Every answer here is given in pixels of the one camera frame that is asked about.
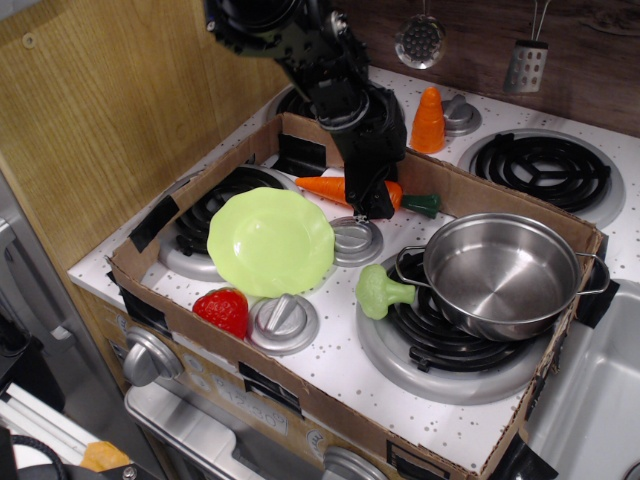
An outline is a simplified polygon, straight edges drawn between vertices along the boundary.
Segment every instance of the toy carrot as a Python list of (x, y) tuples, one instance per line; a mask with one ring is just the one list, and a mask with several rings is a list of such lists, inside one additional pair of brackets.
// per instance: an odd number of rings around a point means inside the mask
[[(440, 209), (439, 195), (404, 195), (399, 183), (390, 180), (386, 180), (384, 183), (395, 210), (403, 207), (429, 218), (436, 217)], [(296, 185), (341, 205), (349, 205), (344, 193), (344, 177), (300, 177), (296, 179)]]
[[(402, 187), (399, 183), (389, 180), (384, 183), (389, 191), (393, 208), (397, 210), (402, 203)], [(349, 205), (344, 193), (344, 177), (301, 177), (296, 179), (296, 185), (341, 205)]]

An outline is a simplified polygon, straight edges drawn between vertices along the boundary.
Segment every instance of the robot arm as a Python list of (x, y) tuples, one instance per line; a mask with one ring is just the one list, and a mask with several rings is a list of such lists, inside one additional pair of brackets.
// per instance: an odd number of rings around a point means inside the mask
[(346, 199), (361, 219), (391, 218), (385, 179), (407, 132), (391, 90), (368, 78), (365, 45), (328, 0), (204, 0), (207, 30), (237, 55), (273, 58), (313, 105), (344, 160)]

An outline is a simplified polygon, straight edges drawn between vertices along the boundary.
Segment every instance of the orange cone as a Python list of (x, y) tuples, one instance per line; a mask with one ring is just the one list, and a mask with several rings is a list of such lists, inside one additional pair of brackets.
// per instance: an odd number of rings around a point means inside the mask
[(440, 92), (427, 88), (420, 98), (418, 111), (413, 119), (411, 147), (420, 153), (435, 153), (444, 148), (444, 112)]

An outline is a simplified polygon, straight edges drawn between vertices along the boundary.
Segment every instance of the silver utensil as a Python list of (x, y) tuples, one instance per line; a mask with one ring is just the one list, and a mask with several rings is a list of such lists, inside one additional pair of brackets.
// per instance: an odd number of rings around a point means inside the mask
[(402, 24), (396, 34), (396, 54), (405, 65), (424, 70), (438, 63), (446, 49), (446, 31), (442, 23), (429, 14), (425, 1), (422, 13)]
[(531, 93), (540, 90), (549, 45), (545, 42), (540, 42), (538, 39), (540, 38), (542, 23), (544, 22), (544, 17), (550, 2), (551, 0), (545, 1), (536, 32), (538, 2), (537, 0), (534, 1), (535, 7), (531, 26), (531, 39), (516, 41), (516, 45), (511, 54), (509, 69), (507, 70), (507, 75), (502, 87), (506, 93)]

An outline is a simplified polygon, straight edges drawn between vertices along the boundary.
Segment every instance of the dark wood backsplash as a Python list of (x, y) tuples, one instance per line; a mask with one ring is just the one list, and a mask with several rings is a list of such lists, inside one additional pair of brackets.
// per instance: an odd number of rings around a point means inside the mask
[[(540, 40), (549, 52), (540, 91), (502, 91), (517, 39), (531, 35), (535, 2), (432, 0), (430, 14), (447, 32), (442, 60), (406, 67), (394, 51), (402, 23), (421, 0), (337, 0), (372, 65), (440, 85), (640, 137), (640, 0), (556, 0)], [(538, 1), (538, 19), (544, 0)]]

